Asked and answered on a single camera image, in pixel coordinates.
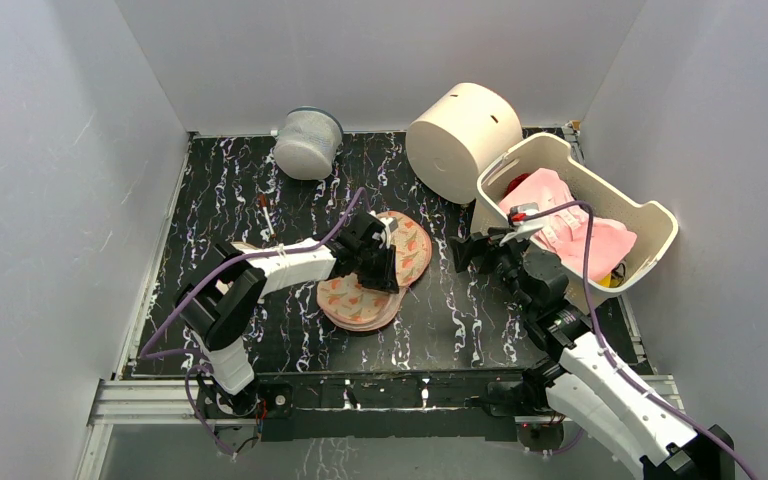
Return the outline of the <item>strawberry print mesh laundry bag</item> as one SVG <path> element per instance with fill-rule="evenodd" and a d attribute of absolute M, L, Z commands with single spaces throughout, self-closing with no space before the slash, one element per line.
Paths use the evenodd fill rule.
<path fill-rule="evenodd" d="M 322 312 L 336 326 L 352 332 L 369 332 L 389 324 L 409 287 L 431 261 L 431 239 L 417 221 L 396 211 L 377 217 L 388 228 L 387 238 L 368 268 L 317 285 Z"/>

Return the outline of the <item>pink bra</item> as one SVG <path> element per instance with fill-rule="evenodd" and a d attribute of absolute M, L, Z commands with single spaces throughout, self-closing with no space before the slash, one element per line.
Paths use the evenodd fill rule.
<path fill-rule="evenodd" d="M 539 211 L 545 211 L 573 200 L 567 183 L 560 179 L 557 172 L 540 168 L 510 194 L 504 195 L 498 206 L 508 213 L 513 206 L 534 202 L 538 204 Z M 581 271 L 585 234 L 590 224 L 588 213 L 580 206 L 573 206 L 545 219 L 545 227 L 534 238 L 557 254 L 563 263 Z M 589 278 L 598 283 L 613 272 L 629 254 L 636 239 L 637 234 L 623 223 L 596 217 L 591 232 Z"/>

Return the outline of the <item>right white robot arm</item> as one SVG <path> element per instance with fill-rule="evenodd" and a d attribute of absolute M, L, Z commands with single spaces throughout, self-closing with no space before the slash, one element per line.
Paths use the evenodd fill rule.
<path fill-rule="evenodd" d="M 637 479 L 732 479 L 734 443 L 719 426 L 694 427 L 603 346 L 592 318 L 564 297 L 560 259 L 504 228 L 449 240 L 457 271 L 477 263 L 510 292 L 529 339 L 546 358 L 510 388 L 537 414 L 551 411 L 601 443 Z"/>

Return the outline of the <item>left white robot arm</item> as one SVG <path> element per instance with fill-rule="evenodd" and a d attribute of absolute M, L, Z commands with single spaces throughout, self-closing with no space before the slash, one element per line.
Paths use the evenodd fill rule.
<path fill-rule="evenodd" d="M 239 251 L 215 246 L 214 262 L 197 283 L 180 291 L 172 317 L 182 319 L 196 335 L 213 378 L 220 403 L 235 416 L 254 411 L 259 391 L 248 360 L 243 334 L 258 302 L 296 284 L 354 277 L 369 290 L 396 293 L 398 221 L 372 212 L 319 238 L 287 247 Z"/>

